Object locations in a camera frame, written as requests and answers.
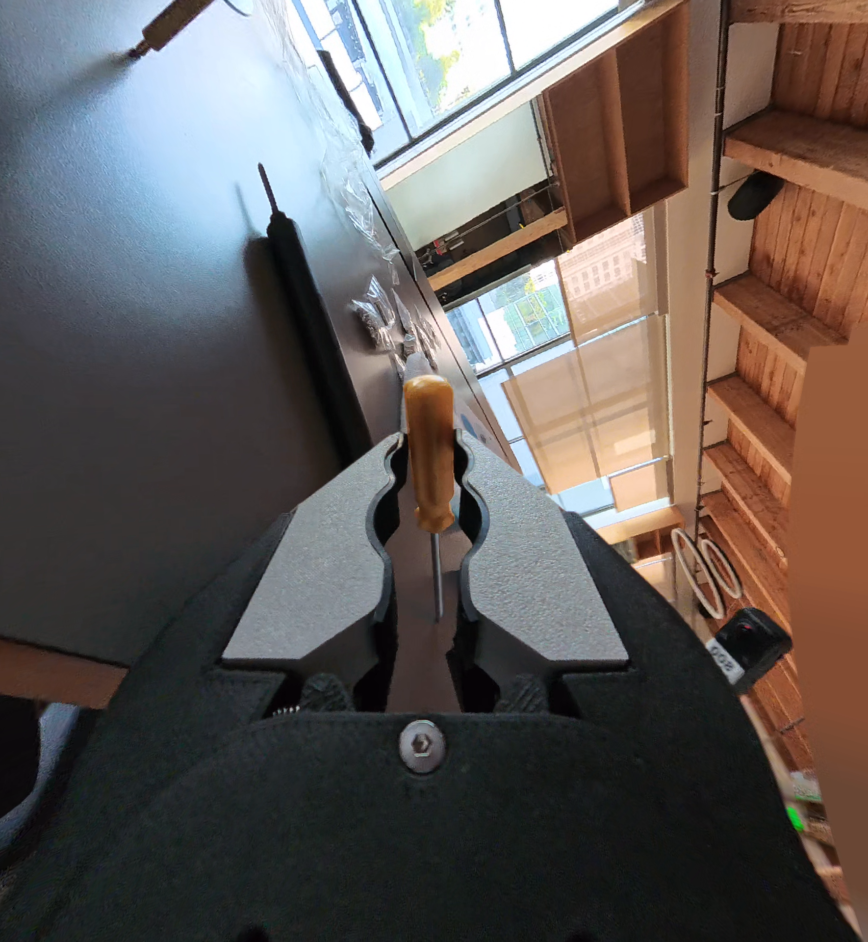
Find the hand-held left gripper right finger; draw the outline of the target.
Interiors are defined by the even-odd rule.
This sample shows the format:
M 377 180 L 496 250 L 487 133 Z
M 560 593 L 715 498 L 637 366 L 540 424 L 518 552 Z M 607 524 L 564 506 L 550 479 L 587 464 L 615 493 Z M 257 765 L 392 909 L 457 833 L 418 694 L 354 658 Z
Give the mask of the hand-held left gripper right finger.
M 460 563 L 447 661 L 463 712 L 555 699 L 566 675 L 624 673 L 621 641 L 566 514 L 466 430 L 455 432 Z

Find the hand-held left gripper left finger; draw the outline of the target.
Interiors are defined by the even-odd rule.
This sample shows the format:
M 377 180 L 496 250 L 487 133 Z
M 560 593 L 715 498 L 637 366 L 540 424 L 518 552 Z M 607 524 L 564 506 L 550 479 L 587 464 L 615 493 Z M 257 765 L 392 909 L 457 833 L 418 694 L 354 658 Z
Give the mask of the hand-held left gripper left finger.
M 299 682 L 337 677 L 359 710 L 382 712 L 397 651 L 393 563 L 407 438 L 396 432 L 294 512 L 221 662 Z

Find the yellow handled screwdriver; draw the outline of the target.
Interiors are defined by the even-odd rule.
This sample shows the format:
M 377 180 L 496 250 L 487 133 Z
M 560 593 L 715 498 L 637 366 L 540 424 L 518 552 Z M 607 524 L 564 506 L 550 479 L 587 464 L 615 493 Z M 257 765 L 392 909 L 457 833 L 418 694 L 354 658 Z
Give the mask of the yellow handled screwdriver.
M 443 616 L 440 536 L 455 521 L 451 508 L 454 477 L 454 392 L 435 374 L 404 385 L 408 458 L 416 498 L 418 527 L 429 534 L 435 621 Z

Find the dark grey desk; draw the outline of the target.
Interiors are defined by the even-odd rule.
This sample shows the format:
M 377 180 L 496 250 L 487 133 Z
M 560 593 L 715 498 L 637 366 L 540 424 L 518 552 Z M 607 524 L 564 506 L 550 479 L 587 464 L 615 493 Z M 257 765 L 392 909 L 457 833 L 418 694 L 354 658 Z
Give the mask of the dark grey desk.
M 400 383 L 375 275 L 498 421 L 364 153 L 400 283 L 338 200 L 350 119 L 283 2 L 0 2 L 0 693 L 102 708 L 182 605 L 340 470 L 265 239 L 298 225 L 372 443 Z

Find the beige roller blind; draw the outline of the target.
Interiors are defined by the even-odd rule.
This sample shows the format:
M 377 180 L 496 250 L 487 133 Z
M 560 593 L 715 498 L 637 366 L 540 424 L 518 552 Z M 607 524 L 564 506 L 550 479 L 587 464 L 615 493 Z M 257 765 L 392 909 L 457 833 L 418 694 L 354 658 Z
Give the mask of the beige roller blind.
M 658 313 L 654 238 L 652 212 L 645 210 L 556 258 L 576 346 Z
M 671 454 L 663 315 L 514 374 L 502 389 L 550 494 Z

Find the large window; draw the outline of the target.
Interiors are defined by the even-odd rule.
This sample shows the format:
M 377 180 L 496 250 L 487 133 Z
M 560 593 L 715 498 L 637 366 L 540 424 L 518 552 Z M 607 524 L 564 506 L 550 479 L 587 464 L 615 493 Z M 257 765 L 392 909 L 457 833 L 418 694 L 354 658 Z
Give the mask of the large window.
M 640 2 L 283 2 L 307 67 L 332 62 L 381 169 L 498 103 Z
M 663 241 L 658 223 L 662 211 L 652 212 L 657 265 L 657 299 L 664 315 L 661 272 Z M 475 369 L 483 392 L 501 432 L 522 467 L 522 475 L 553 501 L 582 516 L 601 512 L 637 513 L 670 502 L 672 492 L 672 448 L 668 458 L 639 465 L 612 477 L 594 479 L 562 494 L 550 494 L 542 481 L 531 451 L 502 389 L 502 384 L 533 366 L 554 359 L 576 346 L 570 336 L 565 303 L 555 259 L 487 289 L 447 312 L 452 327 Z M 668 406 L 670 428 L 670 407 Z

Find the clear bag of screws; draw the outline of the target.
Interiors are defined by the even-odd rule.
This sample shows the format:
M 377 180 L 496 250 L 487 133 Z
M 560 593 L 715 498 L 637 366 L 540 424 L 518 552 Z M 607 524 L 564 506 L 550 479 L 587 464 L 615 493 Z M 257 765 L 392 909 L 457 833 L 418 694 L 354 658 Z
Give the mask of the clear bag of screws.
M 376 349 L 395 350 L 392 336 L 395 312 L 388 294 L 375 275 L 369 279 L 361 298 L 350 300 L 348 306 L 366 327 Z

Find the grey blue chair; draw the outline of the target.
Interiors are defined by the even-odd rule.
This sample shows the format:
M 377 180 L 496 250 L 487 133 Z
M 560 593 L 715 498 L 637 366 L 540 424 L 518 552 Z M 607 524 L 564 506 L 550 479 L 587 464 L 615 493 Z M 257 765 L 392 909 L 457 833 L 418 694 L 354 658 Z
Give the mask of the grey blue chair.
M 77 706 L 0 694 L 0 865 L 49 804 L 84 718 Z

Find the crumpled clear plastic wrap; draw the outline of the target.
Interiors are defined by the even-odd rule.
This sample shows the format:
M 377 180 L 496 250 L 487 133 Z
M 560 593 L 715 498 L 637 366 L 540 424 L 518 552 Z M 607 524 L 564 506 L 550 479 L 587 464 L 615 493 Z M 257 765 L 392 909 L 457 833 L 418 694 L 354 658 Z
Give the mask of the crumpled clear plastic wrap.
M 393 283 L 400 283 L 394 261 L 400 252 L 393 241 L 382 243 L 375 224 L 375 204 L 364 183 L 358 155 L 365 151 L 365 147 L 374 144 L 374 137 L 367 124 L 357 110 L 349 91 L 340 77 L 332 54 L 322 48 L 316 52 L 322 66 L 332 83 L 342 107 L 349 116 L 348 131 L 342 132 L 342 181 L 339 183 L 338 200 L 346 213 L 346 217 L 355 229 L 366 239 L 374 251 L 379 253 L 387 265 Z

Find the black spotlight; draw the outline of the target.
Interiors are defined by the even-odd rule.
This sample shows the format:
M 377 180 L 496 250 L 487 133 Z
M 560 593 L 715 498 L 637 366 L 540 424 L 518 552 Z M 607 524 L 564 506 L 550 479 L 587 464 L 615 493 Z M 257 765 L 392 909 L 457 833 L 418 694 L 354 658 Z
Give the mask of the black spotlight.
M 738 221 L 758 218 L 780 195 L 785 181 L 767 171 L 752 171 L 740 181 L 730 197 L 727 209 L 729 216 Z

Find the brass cylindrical tool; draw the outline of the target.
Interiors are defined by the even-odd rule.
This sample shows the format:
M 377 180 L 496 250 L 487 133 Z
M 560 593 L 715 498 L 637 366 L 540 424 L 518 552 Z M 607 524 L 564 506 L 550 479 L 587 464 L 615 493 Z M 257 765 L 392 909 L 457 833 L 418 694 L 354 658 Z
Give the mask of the brass cylindrical tool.
M 142 40 L 126 53 L 126 57 L 139 60 L 149 52 L 161 51 L 213 3 L 208 0 L 171 2 L 142 30 Z

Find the black handled tool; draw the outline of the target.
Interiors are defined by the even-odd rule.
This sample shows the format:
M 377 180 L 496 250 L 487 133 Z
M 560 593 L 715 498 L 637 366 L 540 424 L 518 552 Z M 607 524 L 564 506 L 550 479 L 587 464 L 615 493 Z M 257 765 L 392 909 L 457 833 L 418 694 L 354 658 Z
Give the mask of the black handled tool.
M 299 227 L 278 207 L 263 164 L 257 170 L 271 208 L 266 234 L 276 270 L 334 450 L 341 466 L 347 468 L 372 448 L 371 433 Z

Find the wooden wall shelf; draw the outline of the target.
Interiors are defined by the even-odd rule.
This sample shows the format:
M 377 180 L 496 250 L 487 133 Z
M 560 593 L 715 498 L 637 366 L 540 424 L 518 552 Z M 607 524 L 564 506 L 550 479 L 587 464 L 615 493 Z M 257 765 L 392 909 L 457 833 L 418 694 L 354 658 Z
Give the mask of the wooden wall shelf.
M 571 244 L 688 184 L 689 3 L 660 2 L 536 100 Z

